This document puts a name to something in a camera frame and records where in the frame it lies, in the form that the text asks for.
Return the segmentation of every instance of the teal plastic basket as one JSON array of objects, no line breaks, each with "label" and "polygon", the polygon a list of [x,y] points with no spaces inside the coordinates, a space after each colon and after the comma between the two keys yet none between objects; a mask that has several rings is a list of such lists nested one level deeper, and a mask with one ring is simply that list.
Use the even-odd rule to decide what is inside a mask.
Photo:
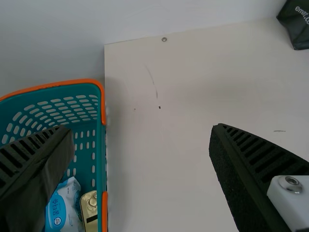
[{"label": "teal plastic basket", "polygon": [[105,100],[92,79],[28,88],[0,99],[0,140],[7,144],[57,125],[72,129],[75,154],[62,180],[75,176],[82,193],[97,190],[98,231],[107,228]]}]

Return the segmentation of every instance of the metal screw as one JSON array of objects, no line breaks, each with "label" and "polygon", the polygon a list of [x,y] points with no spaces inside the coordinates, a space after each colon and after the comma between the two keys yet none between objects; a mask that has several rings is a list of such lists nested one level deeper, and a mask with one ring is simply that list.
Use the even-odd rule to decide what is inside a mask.
[{"label": "metal screw", "polygon": [[286,191],[299,194],[303,191],[301,183],[291,176],[280,176],[278,178],[279,185]]},{"label": "metal screw", "polygon": [[285,177],[285,180],[291,184],[291,185],[298,185],[299,184],[299,181],[296,180],[295,178],[291,177],[291,176],[286,176]]}]

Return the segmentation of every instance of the white table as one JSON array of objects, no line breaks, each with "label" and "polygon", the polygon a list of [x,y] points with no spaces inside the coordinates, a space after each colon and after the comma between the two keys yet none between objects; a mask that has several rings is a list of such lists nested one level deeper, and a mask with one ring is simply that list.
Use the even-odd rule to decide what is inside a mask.
[{"label": "white table", "polygon": [[237,231],[211,128],[309,160],[309,51],[294,51],[275,19],[166,37],[105,46],[109,231]]}]

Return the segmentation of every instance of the wet wipes package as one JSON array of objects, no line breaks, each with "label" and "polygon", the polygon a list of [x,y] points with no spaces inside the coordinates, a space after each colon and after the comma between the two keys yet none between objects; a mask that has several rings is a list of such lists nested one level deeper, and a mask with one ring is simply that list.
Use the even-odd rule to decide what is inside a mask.
[{"label": "wet wipes package", "polygon": [[80,209],[81,186],[71,177],[59,184],[47,207],[45,218],[46,232],[83,232]]}]

